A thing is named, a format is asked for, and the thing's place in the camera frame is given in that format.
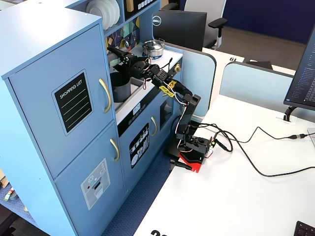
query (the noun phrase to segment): robotic arm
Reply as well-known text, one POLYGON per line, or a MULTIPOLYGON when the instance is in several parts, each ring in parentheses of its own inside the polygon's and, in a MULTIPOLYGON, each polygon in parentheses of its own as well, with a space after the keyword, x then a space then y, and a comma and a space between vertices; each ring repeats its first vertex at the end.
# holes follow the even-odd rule
POLYGON ((165 72, 158 65, 148 63, 147 57, 137 57, 132 53, 113 47, 109 47, 108 50, 114 53, 121 62, 114 66, 118 72, 126 74, 129 77, 144 80, 144 82, 151 81, 153 85, 170 97, 175 98, 185 107, 175 131, 176 138, 180 140, 178 150, 180 157, 189 166, 188 169, 198 172, 210 147, 209 140, 189 134, 189 122, 201 97, 193 95, 189 89, 180 82, 173 80, 172 75, 169 75, 169 73, 165 72))

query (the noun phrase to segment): office chair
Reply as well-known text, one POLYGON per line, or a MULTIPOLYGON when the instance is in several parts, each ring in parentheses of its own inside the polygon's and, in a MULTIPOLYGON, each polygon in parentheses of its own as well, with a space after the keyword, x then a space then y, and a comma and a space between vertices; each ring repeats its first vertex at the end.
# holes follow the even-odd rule
MULTIPOLYGON (((222 18, 226 0, 187 0, 185 11, 207 12, 208 25, 205 28, 203 46, 218 49, 222 43, 222 28, 227 19, 222 18)), ((162 10, 179 10, 177 3, 169 3, 162 10)))

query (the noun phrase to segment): black pot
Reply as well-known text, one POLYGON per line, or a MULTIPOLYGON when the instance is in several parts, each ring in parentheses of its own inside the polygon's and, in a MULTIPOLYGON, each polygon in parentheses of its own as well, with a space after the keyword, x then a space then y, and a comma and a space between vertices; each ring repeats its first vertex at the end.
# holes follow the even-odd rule
POLYGON ((110 74, 114 102, 125 102, 131 95, 130 78, 119 72, 110 74))

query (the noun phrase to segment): monitor screen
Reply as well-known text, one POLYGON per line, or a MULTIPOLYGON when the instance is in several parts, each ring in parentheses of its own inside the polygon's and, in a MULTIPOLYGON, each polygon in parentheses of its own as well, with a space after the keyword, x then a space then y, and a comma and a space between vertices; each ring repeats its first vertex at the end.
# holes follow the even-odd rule
POLYGON ((153 14, 154 39, 202 51, 206 12, 159 10, 153 14))
POLYGON ((311 34, 284 104, 315 110, 315 30, 311 34))

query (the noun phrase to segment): shopping list sign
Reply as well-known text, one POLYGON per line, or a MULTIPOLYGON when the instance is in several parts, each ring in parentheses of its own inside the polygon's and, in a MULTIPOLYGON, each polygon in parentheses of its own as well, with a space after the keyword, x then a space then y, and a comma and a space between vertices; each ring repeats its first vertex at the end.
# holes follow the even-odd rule
POLYGON ((140 158, 149 148, 149 123, 147 123, 139 134, 129 145, 131 168, 139 162, 140 158))
POLYGON ((55 98, 67 133, 92 112, 84 73, 55 92, 55 98))

